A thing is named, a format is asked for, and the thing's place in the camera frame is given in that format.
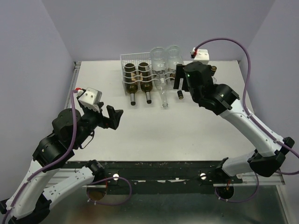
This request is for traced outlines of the clear square bottle brown label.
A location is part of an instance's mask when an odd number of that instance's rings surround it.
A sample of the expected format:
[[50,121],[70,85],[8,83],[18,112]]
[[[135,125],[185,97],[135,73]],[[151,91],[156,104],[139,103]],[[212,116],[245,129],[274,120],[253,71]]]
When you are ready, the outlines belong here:
[[175,78],[176,78],[176,74],[175,74],[175,73],[171,73],[169,79],[170,79],[171,81],[174,81]]

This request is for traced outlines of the clear tall bottle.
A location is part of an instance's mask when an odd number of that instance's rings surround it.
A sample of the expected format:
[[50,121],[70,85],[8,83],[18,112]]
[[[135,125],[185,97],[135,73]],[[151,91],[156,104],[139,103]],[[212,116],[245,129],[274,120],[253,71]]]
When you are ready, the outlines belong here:
[[155,72],[155,86],[156,89],[158,90],[161,101],[162,101],[162,106],[164,109],[168,107],[168,101],[167,101],[167,89],[168,89],[168,83],[173,79],[171,77],[170,72],[166,72],[165,70],[160,70],[160,71],[154,71]]

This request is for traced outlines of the clear flask bottle black cap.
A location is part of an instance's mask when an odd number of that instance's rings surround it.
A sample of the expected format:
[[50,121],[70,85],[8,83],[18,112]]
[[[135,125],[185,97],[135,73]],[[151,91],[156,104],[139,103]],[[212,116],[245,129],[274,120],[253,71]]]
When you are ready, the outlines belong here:
[[215,78],[215,73],[217,71],[217,67],[216,66],[210,66],[210,74],[211,74],[211,77],[212,77],[212,80],[214,83],[217,82],[217,79]]

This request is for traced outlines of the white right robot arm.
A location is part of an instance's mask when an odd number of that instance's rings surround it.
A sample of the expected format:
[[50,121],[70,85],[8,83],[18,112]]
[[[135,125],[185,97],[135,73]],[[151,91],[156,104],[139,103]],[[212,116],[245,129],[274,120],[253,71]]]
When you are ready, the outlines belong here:
[[217,68],[199,61],[187,65],[177,64],[174,88],[183,79],[183,89],[200,107],[212,111],[232,124],[255,147],[253,152],[235,158],[224,158],[215,170],[215,178],[221,183],[241,173],[255,172],[270,177],[285,161],[288,148],[294,140],[276,134],[259,118],[243,106],[237,92],[226,84],[213,81]]

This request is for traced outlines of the green wine bottle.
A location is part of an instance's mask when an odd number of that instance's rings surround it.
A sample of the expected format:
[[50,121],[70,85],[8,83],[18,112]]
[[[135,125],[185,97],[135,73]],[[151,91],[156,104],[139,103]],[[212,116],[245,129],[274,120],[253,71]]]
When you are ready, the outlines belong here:
[[125,70],[124,81],[125,81],[126,92],[130,96],[130,104],[132,106],[135,106],[136,105],[135,93],[138,90],[135,65],[132,63],[127,63],[124,66],[124,70]]

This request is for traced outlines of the round clear bottle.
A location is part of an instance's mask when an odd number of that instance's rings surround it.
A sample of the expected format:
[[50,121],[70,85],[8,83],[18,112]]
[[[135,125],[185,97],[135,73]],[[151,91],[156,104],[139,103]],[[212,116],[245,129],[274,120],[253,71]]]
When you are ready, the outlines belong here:
[[154,74],[159,79],[161,85],[165,85],[165,74],[167,71],[165,49],[161,47],[152,49],[150,57]]
[[167,65],[170,72],[176,70],[177,64],[184,64],[179,46],[171,45],[166,49]]

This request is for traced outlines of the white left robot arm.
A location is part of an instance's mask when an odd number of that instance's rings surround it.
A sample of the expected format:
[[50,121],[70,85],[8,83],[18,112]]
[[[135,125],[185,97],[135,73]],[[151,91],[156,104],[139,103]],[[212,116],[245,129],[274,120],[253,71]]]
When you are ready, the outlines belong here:
[[0,202],[4,224],[39,224],[66,196],[86,184],[103,181],[103,166],[91,160],[72,176],[47,187],[51,178],[74,156],[74,150],[81,148],[89,136],[94,136],[97,127],[115,130],[123,115],[123,110],[115,110],[110,105],[108,117],[102,111],[87,108],[83,111],[81,115],[75,108],[67,108],[52,121],[53,132],[39,142],[17,191]]

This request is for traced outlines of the dark wine bottle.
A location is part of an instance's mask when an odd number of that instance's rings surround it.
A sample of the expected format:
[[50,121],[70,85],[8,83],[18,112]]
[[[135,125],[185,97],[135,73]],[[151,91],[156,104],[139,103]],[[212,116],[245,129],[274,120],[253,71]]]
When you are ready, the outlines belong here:
[[150,92],[153,89],[152,76],[150,75],[150,68],[146,62],[142,62],[138,65],[138,73],[140,75],[140,87],[145,93],[147,104],[152,103]]

